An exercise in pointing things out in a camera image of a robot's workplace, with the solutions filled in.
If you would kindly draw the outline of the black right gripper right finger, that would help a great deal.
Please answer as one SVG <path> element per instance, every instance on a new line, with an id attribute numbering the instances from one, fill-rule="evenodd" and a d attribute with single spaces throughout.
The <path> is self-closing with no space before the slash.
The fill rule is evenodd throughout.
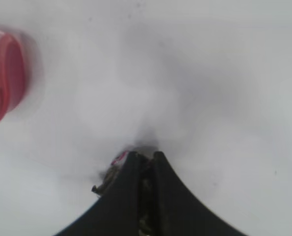
<path id="1" fill-rule="evenodd" d="M 160 236 L 244 235 L 193 195 L 161 151 L 153 155 L 153 173 Z"/>

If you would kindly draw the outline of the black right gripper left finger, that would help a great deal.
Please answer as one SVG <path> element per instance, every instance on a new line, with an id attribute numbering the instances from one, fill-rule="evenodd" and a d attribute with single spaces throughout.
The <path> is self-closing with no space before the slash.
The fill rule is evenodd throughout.
<path id="1" fill-rule="evenodd" d="M 140 157 L 131 151 L 117 178 L 81 217 L 59 236 L 137 236 Z"/>

